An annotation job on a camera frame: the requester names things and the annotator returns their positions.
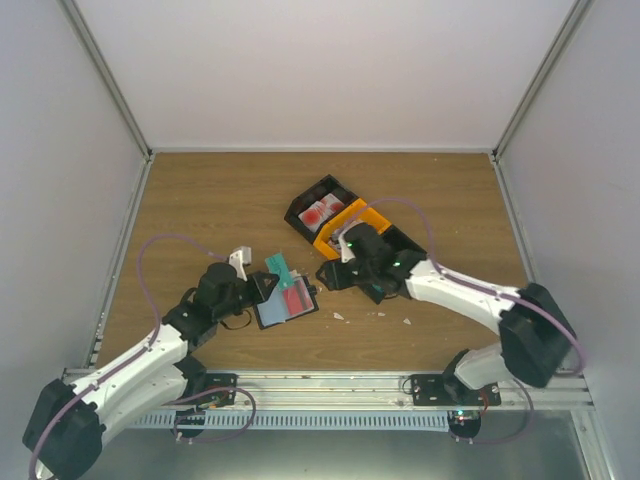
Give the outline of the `teal credit card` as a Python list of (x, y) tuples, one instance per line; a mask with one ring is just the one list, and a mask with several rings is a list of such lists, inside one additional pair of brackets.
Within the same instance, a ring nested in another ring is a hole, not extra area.
[(279, 277), (277, 288), (279, 291), (285, 291), (294, 285), (293, 276), (289, 267), (281, 253), (274, 254), (265, 259), (266, 266), (270, 273)]

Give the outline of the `black card holder wallet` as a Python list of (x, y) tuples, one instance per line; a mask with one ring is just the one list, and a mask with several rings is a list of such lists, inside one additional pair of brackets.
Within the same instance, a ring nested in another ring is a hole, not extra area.
[(307, 276), (298, 276), (294, 284), (283, 291), (276, 288), (269, 299), (254, 307), (254, 315), (261, 330), (285, 324), (319, 310), (317, 288)]

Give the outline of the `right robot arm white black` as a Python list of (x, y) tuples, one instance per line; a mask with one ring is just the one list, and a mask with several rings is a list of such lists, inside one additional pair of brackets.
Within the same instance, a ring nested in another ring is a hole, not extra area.
[(495, 286), (452, 271), (397, 229), (380, 234), (357, 223), (337, 240), (338, 258), (316, 272), (328, 290), (358, 287), (376, 303), (394, 296), (432, 303), (497, 335), (488, 347), (460, 351), (444, 369), (443, 393), (453, 404), (469, 404), (480, 389), (510, 379), (544, 388), (575, 346), (559, 305), (537, 283)]

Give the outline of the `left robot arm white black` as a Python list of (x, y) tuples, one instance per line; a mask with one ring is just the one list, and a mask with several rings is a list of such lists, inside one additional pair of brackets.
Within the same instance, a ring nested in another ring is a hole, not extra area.
[(22, 437), (31, 452), (28, 478), (78, 479), (129, 423), (165, 404), (201, 400), (205, 369), (193, 352), (225, 319), (266, 302), (278, 280), (246, 273), (242, 263), (213, 263), (128, 351), (72, 383), (49, 382)]

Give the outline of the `stack of red white cards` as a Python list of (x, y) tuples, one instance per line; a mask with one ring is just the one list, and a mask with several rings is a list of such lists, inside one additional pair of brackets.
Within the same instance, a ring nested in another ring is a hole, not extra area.
[(321, 224), (344, 208), (344, 203), (332, 193), (314, 201), (298, 215), (302, 224), (311, 232), (316, 232)]

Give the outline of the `black bin with teal item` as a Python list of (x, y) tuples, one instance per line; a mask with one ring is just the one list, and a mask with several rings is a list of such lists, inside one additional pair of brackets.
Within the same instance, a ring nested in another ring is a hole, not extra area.
[[(409, 298), (406, 281), (411, 270), (427, 259), (427, 251), (395, 226), (379, 234), (367, 225), (357, 244), (359, 288), (376, 305), (396, 296)], [(375, 298), (371, 292), (372, 285), (381, 287), (386, 296)]]

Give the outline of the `yellow bin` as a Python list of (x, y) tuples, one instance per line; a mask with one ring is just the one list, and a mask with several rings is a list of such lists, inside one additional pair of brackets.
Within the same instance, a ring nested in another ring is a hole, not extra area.
[(358, 198), (338, 213), (332, 215), (320, 227), (312, 245), (326, 259), (339, 259), (341, 257), (340, 251), (334, 250), (327, 243), (330, 234), (343, 225), (347, 226), (349, 230), (361, 223), (372, 226), (379, 234), (384, 233), (391, 227), (391, 222), (386, 217), (371, 207), (365, 200)]

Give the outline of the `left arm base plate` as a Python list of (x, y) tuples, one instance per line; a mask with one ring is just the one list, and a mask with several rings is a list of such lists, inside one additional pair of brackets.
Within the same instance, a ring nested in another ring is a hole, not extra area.
[(222, 408), (235, 403), (238, 375), (235, 373), (206, 373), (198, 383), (189, 384), (177, 406), (192, 406), (196, 410)]

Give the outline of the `aluminium rail front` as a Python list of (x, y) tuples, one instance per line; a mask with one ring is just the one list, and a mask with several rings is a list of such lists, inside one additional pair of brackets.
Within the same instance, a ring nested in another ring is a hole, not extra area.
[[(260, 411), (418, 411), (408, 394), (406, 371), (238, 370), (237, 386), (247, 390)], [(514, 381), (498, 384), (499, 405), (488, 411), (592, 411), (582, 378), (554, 378), (545, 389), (522, 390)]]

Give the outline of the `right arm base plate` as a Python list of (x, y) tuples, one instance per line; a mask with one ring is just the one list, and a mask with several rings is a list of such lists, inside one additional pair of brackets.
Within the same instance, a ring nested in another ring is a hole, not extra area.
[(500, 390), (496, 383), (471, 390), (455, 380), (445, 382), (442, 374), (412, 374), (408, 388), (415, 406), (500, 406)]

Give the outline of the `left frame post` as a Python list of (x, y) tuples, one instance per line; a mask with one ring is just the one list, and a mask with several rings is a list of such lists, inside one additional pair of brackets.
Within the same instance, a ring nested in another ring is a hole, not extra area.
[(77, 2), (74, 0), (58, 0), (57, 4), (78, 37), (82, 48), (88, 55), (121, 120), (124, 122), (128, 133), (141, 153), (143, 160), (146, 163), (150, 163), (153, 151), (146, 141)]

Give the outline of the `frame post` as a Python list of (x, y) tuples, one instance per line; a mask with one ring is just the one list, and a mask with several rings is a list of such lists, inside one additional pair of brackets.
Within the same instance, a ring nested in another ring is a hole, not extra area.
[(540, 94), (542, 87), (547, 82), (592, 4), (592, 0), (575, 0), (572, 2), (567, 15), (544, 54), (514, 113), (491, 151), (491, 158), (494, 163), (497, 163), (499, 158), (505, 153), (525, 116), (532, 107), (533, 102)]
[(58, 0), (57, 4), (78, 37), (82, 48), (88, 55), (121, 120), (124, 122), (128, 133), (141, 153), (143, 160), (146, 163), (150, 163), (153, 151), (146, 141), (77, 2), (74, 0)]

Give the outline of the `right frame post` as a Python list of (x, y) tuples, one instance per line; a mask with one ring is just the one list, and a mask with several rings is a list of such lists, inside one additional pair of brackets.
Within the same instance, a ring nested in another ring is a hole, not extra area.
[(575, 0), (572, 2), (567, 15), (544, 54), (514, 113), (491, 151), (491, 158), (494, 163), (497, 163), (499, 158), (505, 153), (525, 116), (532, 107), (533, 102), (540, 94), (542, 87), (547, 82), (592, 4), (592, 0)]

